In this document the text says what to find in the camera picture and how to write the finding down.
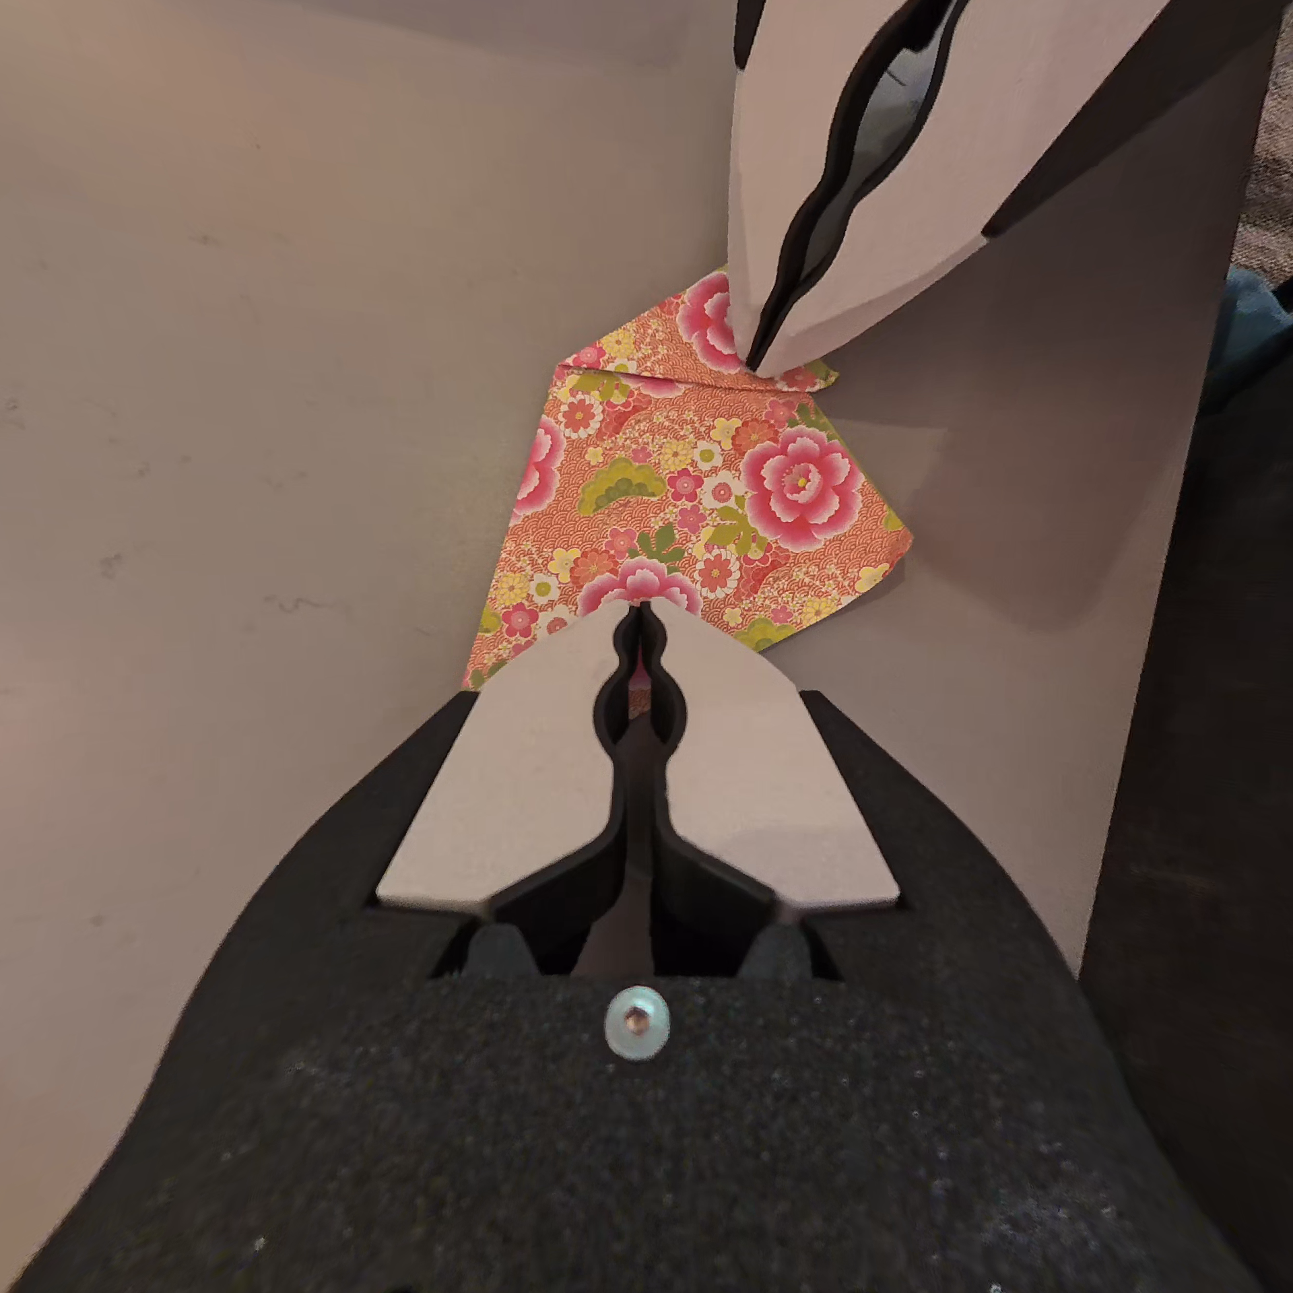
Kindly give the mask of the blue cloth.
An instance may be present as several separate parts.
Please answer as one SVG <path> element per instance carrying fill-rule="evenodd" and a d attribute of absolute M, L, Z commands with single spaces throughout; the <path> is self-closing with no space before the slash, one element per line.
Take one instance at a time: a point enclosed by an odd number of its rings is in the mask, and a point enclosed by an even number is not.
<path fill-rule="evenodd" d="M 1206 355 L 1200 410 L 1221 407 L 1291 349 L 1291 278 L 1271 284 L 1254 269 L 1226 270 Z"/>

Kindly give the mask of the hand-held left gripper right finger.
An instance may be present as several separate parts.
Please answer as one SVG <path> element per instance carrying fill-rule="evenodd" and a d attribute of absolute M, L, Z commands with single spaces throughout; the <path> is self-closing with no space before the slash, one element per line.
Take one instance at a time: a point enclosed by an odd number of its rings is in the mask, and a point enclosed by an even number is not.
<path fill-rule="evenodd" d="M 660 746 L 650 951 L 663 975 L 733 975 L 760 934 L 886 911 L 900 886 L 800 691 L 673 603 L 641 606 Z"/>

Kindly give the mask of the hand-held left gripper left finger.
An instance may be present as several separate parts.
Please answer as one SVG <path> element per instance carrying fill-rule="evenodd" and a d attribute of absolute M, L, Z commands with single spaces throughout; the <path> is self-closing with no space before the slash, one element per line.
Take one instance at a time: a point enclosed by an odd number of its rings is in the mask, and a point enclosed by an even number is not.
<path fill-rule="evenodd" d="M 609 603 L 543 638 L 473 695 L 376 881 L 392 911 L 507 925 L 570 974 L 621 895 L 627 681 L 640 611 Z"/>

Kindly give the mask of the floral origami paper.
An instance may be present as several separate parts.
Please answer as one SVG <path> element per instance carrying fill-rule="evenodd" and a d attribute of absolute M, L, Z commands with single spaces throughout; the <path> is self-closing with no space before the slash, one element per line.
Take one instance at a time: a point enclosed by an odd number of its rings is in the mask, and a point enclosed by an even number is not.
<path fill-rule="evenodd" d="M 463 686 L 610 601 L 761 652 L 880 584 L 911 532 L 818 409 L 834 380 L 744 367 L 724 269 L 558 363 Z"/>

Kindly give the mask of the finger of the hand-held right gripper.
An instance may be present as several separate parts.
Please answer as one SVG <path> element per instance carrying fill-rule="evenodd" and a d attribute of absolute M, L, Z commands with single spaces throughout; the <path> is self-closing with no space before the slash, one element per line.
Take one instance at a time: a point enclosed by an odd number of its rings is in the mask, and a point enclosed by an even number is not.
<path fill-rule="evenodd" d="M 737 3 L 727 204 L 729 321 L 743 361 L 790 341 L 866 184 L 915 123 L 915 4 Z"/>
<path fill-rule="evenodd" d="M 867 330 L 987 241 L 1011 193 L 1164 3 L 914 3 L 915 123 L 866 184 L 824 277 L 787 317 L 810 357 Z"/>

